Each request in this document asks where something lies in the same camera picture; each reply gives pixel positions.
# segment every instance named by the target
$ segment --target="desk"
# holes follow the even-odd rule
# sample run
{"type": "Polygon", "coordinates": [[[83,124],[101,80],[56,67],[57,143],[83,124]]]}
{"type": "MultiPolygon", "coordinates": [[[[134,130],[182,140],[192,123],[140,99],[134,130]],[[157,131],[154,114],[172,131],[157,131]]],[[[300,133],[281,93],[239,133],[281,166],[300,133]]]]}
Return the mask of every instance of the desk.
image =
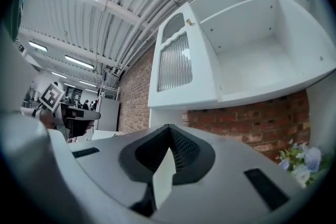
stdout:
{"type": "Polygon", "coordinates": [[[123,132],[95,130],[92,136],[92,140],[110,138],[110,137],[123,135],[123,134],[124,134],[123,132]]]}

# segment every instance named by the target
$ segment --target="ceiling beam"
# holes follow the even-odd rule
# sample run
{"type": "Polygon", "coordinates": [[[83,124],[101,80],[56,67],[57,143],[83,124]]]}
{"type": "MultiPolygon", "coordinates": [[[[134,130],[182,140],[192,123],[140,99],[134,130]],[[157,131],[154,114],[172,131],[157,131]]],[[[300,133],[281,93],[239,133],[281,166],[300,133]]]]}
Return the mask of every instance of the ceiling beam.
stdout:
{"type": "MultiPolygon", "coordinates": [[[[38,57],[38,58],[40,58],[40,59],[42,59],[42,60],[46,60],[46,61],[48,61],[48,62],[51,62],[51,63],[53,63],[54,65],[57,65],[57,66],[60,66],[60,67],[64,67],[64,68],[67,68],[67,69],[71,69],[71,70],[73,70],[73,71],[75,71],[75,72],[78,72],[78,73],[84,73],[84,74],[86,74],[86,75],[88,75],[88,76],[96,77],[96,73],[93,73],[93,72],[90,72],[90,71],[88,71],[88,70],[85,70],[85,69],[81,69],[81,68],[75,67],[75,66],[70,65],[70,64],[65,63],[65,62],[61,62],[61,61],[59,61],[59,60],[53,59],[53,58],[48,57],[48,56],[46,56],[46,55],[39,54],[38,52],[33,52],[31,55],[32,55],[33,57],[38,57]]],[[[99,79],[102,79],[102,75],[97,74],[97,76],[98,76],[99,79]]]]}
{"type": "MultiPolygon", "coordinates": [[[[67,50],[67,51],[71,51],[75,54],[81,55],[85,58],[91,59],[93,61],[96,60],[96,54],[94,52],[90,52],[84,49],[81,49],[79,47],[76,47],[74,45],[68,44],[66,42],[60,41],[58,39],[52,38],[52,37],[48,37],[44,34],[40,34],[38,32],[35,32],[33,30],[29,30],[27,28],[24,27],[20,27],[19,29],[19,33],[26,35],[27,38],[29,38],[30,40],[40,40],[46,44],[49,44],[51,46],[54,46],[56,48],[62,49],[62,50],[67,50]]],[[[116,65],[116,61],[113,61],[112,59],[109,59],[105,56],[102,55],[97,55],[97,61],[100,63],[104,63],[105,65],[109,65],[111,67],[114,67],[116,65]]]]}
{"type": "MultiPolygon", "coordinates": [[[[81,1],[84,2],[86,4],[95,6],[101,10],[106,9],[106,11],[108,11],[109,13],[125,20],[126,22],[130,23],[131,25],[136,25],[138,23],[138,21],[140,20],[140,17],[137,16],[136,14],[130,12],[128,9],[112,2],[112,1],[105,1],[105,0],[100,0],[100,1],[96,1],[96,0],[77,0],[77,1],[81,1]]],[[[146,26],[148,25],[148,23],[143,23],[142,24],[142,29],[144,29],[146,26]]]]}
{"type": "MultiPolygon", "coordinates": [[[[55,72],[55,73],[58,73],[58,74],[60,74],[60,75],[63,75],[63,76],[65,76],[65,77],[67,77],[66,79],[64,79],[64,78],[62,78],[65,82],[68,80],[68,84],[71,84],[71,83],[78,83],[79,85],[81,84],[80,82],[79,82],[79,80],[81,80],[81,81],[84,81],[84,82],[87,82],[87,83],[90,83],[90,84],[96,84],[97,85],[97,88],[99,87],[99,85],[100,85],[100,82],[94,82],[94,81],[90,81],[90,80],[87,80],[87,79],[82,79],[82,78],[78,78],[78,77],[76,77],[76,76],[73,76],[73,75],[71,75],[71,74],[67,74],[67,73],[64,73],[64,72],[62,72],[62,71],[59,71],[59,70],[54,70],[54,69],[52,69],[52,68],[48,68],[48,67],[44,67],[44,70],[47,70],[47,71],[49,71],[49,72],[55,72]]],[[[94,88],[94,87],[91,87],[91,86],[86,86],[85,84],[82,84],[82,86],[81,86],[82,88],[85,88],[85,87],[87,87],[86,89],[96,89],[96,88],[94,88]]]]}
{"type": "Polygon", "coordinates": [[[98,89],[96,89],[94,87],[88,86],[86,88],[84,84],[77,83],[77,82],[74,82],[74,81],[71,81],[71,80],[66,80],[66,79],[63,79],[63,78],[60,78],[59,80],[63,83],[67,83],[67,84],[70,84],[72,86],[75,86],[77,89],[81,89],[83,91],[85,91],[85,89],[89,89],[89,88],[92,88],[92,91],[98,91],[98,89]]]}

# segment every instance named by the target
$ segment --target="red brick wall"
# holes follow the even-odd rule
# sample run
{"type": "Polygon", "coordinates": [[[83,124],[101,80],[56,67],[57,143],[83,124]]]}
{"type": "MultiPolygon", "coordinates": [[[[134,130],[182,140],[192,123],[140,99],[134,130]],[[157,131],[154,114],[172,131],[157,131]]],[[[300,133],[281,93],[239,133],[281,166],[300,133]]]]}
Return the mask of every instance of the red brick wall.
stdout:
{"type": "MultiPolygon", "coordinates": [[[[148,128],[148,93],[154,47],[121,79],[118,131],[132,133],[148,128]]],[[[249,105],[224,109],[188,111],[184,124],[243,141],[275,159],[279,150],[310,137],[306,91],[249,105]]]]}
{"type": "Polygon", "coordinates": [[[306,91],[232,108],[188,111],[185,125],[247,143],[275,160],[288,142],[309,142],[306,91]]]}
{"type": "Polygon", "coordinates": [[[154,46],[134,64],[120,82],[118,131],[133,133],[148,128],[148,92],[154,46]]]}

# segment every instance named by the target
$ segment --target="black slot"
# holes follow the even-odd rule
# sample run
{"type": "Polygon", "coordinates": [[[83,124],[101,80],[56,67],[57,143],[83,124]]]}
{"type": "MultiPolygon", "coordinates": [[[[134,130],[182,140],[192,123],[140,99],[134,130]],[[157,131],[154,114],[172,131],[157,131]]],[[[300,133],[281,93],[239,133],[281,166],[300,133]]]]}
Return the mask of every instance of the black slot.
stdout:
{"type": "Polygon", "coordinates": [[[275,210],[288,201],[288,197],[260,169],[247,170],[244,174],[270,210],[275,210]]]}
{"type": "Polygon", "coordinates": [[[90,154],[93,154],[93,153],[97,153],[99,151],[100,150],[97,149],[96,147],[91,147],[91,148],[88,148],[86,150],[75,151],[72,154],[75,158],[79,158],[79,157],[84,157],[84,156],[87,156],[87,155],[90,155],[90,154]]]}

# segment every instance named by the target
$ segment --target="cabinet door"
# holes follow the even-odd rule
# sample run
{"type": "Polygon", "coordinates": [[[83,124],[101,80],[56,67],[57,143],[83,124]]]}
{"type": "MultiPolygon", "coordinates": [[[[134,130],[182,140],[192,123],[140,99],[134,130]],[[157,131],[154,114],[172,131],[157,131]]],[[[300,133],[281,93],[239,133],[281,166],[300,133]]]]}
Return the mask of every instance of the cabinet door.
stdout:
{"type": "Polygon", "coordinates": [[[217,102],[209,46],[189,3],[184,4],[159,27],[148,106],[217,102]]]}

